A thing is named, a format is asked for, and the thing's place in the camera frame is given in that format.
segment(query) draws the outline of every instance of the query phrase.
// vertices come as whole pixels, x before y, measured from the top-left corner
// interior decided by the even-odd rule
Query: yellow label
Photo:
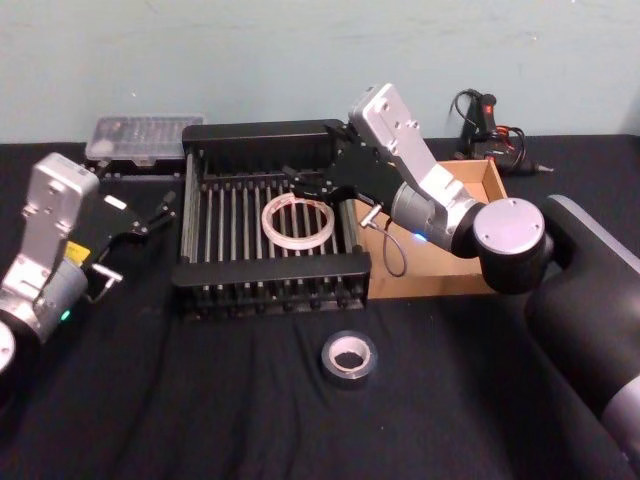
[[[64,253],[64,255],[79,267],[82,265],[82,262],[87,259],[90,253],[91,250],[83,247],[82,245],[78,245],[77,243],[73,242],[67,242],[67,251]]]

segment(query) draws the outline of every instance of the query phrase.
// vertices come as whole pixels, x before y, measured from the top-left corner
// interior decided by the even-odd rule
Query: black table
[[[437,158],[448,140],[429,142]],[[15,255],[29,169],[83,145],[0,146],[0,271]],[[563,193],[640,255],[640,140],[530,139],[556,172],[505,181]],[[166,184],[109,187],[145,211]],[[0,474],[50,478],[632,478],[527,335],[522,297],[372,302],[366,311],[183,324],[171,318],[177,225],[109,265],[108,301],[79,305],[0,419]],[[319,352],[352,328],[380,363],[361,391],[327,385]]]

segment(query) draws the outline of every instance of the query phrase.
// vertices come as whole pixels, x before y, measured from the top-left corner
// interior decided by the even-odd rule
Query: clear plastic case
[[[182,130],[203,123],[202,115],[102,117],[85,154],[89,160],[128,160],[138,167],[181,159]]]

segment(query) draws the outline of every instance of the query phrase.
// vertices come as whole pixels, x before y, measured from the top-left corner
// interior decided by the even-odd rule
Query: cardboard box
[[[507,196],[491,160],[448,161],[441,165],[462,181],[469,193],[482,202]],[[369,207],[359,201],[355,202],[355,209],[358,219],[369,211]],[[386,221],[387,216],[384,214],[376,217],[378,225],[383,226]],[[456,258],[395,224],[391,224],[389,232],[406,252],[408,269],[404,277],[393,277],[387,272],[382,258],[383,235],[370,228],[358,228],[360,244],[371,254],[370,299],[492,292],[482,278],[477,258]],[[387,257],[393,271],[402,270],[402,257],[390,241],[387,242]]]

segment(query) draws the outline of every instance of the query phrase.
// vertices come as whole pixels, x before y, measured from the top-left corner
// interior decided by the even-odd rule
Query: cable
[[[527,157],[527,140],[526,140],[526,136],[525,136],[524,132],[522,131],[522,129],[520,129],[518,127],[509,127],[507,125],[498,125],[496,127],[496,131],[499,132],[500,140],[505,145],[507,145],[507,147],[509,147],[511,149],[513,149],[514,147],[511,145],[511,141],[509,140],[509,133],[510,132],[515,133],[518,136],[518,139],[520,140],[520,147],[518,149],[518,155],[513,160],[511,165],[506,167],[506,171],[507,172],[513,172],[513,171],[517,170],[518,168],[520,168],[523,165],[523,163],[525,162],[525,159]]]
[[[396,240],[396,238],[389,233],[389,225],[391,225],[392,221],[393,220],[391,220],[391,218],[388,218],[387,223],[385,223],[384,225],[384,228],[380,228],[374,222],[369,223],[369,226],[373,228],[376,232],[380,232],[384,235],[384,240],[382,240],[382,258],[384,260],[384,266],[386,267],[387,272],[389,272],[391,276],[400,278],[407,273],[407,267],[408,267],[407,254],[400,246],[400,243],[398,242],[398,240]],[[398,247],[398,251],[402,256],[402,271],[400,273],[396,273],[392,271],[391,268],[389,267],[389,261],[387,260],[387,239],[391,239],[391,241],[396,244],[396,247]]]
[[[471,98],[475,98],[476,100],[478,100],[478,99],[480,99],[480,97],[482,97],[482,94],[480,92],[478,92],[477,90],[473,90],[473,89],[470,89],[470,88],[468,88],[466,90],[462,90],[461,92],[458,92],[455,97],[453,97],[453,102],[451,102],[451,107],[449,107],[449,113],[451,113],[452,109],[455,108],[456,112],[458,112],[458,115],[460,115],[465,122],[467,122],[470,125],[473,125],[474,127],[478,128],[478,124],[476,122],[474,122],[473,120],[471,120],[467,115],[462,113],[462,110],[460,109],[460,105],[458,105],[458,100],[463,95],[467,95],[467,96],[469,96]]]

